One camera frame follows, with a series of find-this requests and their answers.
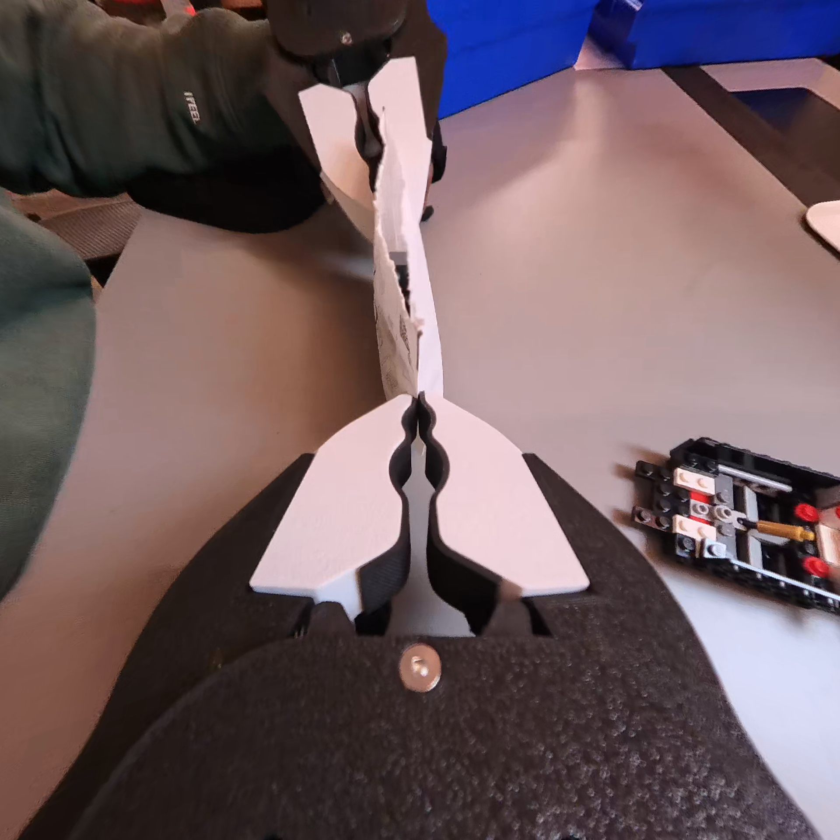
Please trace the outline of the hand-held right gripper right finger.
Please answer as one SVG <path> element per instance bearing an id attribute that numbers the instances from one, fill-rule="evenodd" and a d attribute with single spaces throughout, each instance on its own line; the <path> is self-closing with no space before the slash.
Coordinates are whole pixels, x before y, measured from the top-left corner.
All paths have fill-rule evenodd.
<path id="1" fill-rule="evenodd" d="M 591 581 L 525 454 L 439 394 L 421 394 L 429 502 L 427 573 L 468 624 L 497 605 L 576 594 Z"/>

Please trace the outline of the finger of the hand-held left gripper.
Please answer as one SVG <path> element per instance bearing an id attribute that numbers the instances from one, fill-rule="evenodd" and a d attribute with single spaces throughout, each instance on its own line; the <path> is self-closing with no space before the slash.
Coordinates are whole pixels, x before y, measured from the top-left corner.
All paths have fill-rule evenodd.
<path id="1" fill-rule="evenodd" d="M 371 108 L 384 144 L 392 141 L 402 166 L 412 219 L 426 207 L 433 142 L 427 136 L 424 105 L 414 57 L 392 58 L 371 80 Z"/>
<path id="2" fill-rule="evenodd" d="M 372 244 L 375 178 L 383 147 L 368 83 L 356 81 L 345 87 L 318 83 L 301 91 L 298 98 L 323 184 L 355 229 Z"/>

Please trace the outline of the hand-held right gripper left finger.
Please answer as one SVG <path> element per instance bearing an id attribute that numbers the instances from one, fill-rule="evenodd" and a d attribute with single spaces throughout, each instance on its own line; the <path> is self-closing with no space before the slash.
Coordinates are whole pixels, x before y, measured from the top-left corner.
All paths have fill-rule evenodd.
<path id="1" fill-rule="evenodd" d="M 380 610 L 411 563 L 408 502 L 416 399 L 399 395 L 352 421 L 315 453 L 252 574 L 258 593 Z"/>

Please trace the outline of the blue plastic bin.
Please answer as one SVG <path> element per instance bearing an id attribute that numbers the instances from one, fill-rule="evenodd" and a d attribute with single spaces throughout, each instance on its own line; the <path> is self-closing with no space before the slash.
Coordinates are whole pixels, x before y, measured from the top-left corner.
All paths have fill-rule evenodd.
<path id="1" fill-rule="evenodd" d="M 443 119 L 574 66 L 596 1 L 429 1 L 448 57 Z"/>
<path id="2" fill-rule="evenodd" d="M 628 69 L 832 56 L 838 1 L 601 1 L 589 36 Z"/>

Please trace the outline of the single printed paper bag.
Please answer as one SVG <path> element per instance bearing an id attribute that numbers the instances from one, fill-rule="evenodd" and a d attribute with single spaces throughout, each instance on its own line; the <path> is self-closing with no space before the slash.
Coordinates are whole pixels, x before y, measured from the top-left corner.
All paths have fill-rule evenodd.
<path id="1" fill-rule="evenodd" d="M 412 219 L 402 166 L 390 140 L 383 143 L 374 186 L 374 325 L 385 399 L 442 393 L 443 354 L 423 217 Z"/>

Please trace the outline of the partly built lego car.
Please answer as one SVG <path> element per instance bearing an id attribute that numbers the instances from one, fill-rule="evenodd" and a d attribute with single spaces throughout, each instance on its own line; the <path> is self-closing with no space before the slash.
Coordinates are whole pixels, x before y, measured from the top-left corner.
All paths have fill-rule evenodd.
<path id="1" fill-rule="evenodd" d="M 666 557 L 838 616 L 838 476 L 708 437 L 639 459 L 633 474 L 631 519 Z"/>

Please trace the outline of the person's left forearm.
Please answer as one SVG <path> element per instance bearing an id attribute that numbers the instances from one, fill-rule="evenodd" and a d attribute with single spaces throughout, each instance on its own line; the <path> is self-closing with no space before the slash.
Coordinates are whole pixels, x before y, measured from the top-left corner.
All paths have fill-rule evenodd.
<path id="1" fill-rule="evenodd" d="M 2 2 L 1 36 L 3 189 L 128 193 L 251 234 L 326 204 L 266 99 L 267 20 L 210 8 L 148 27 L 93 2 Z"/>

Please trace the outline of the person's green sweatshirt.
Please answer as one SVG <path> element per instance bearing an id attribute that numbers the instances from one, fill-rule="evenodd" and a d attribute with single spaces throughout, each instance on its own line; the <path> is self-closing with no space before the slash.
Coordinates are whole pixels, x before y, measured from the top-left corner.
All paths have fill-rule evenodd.
<path id="1" fill-rule="evenodd" d="M 77 444 L 91 387 L 91 275 L 2 195 L 1 596 L 25 571 Z"/>

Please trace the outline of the white book stand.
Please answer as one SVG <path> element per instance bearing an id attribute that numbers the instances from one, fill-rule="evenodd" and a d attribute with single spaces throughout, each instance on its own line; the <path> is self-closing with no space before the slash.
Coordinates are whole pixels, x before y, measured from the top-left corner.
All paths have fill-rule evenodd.
<path id="1" fill-rule="evenodd" d="M 814 196 L 820 201 L 806 203 L 802 215 L 804 230 L 813 236 L 835 257 L 839 257 L 839 199 L 838 197 Z"/>

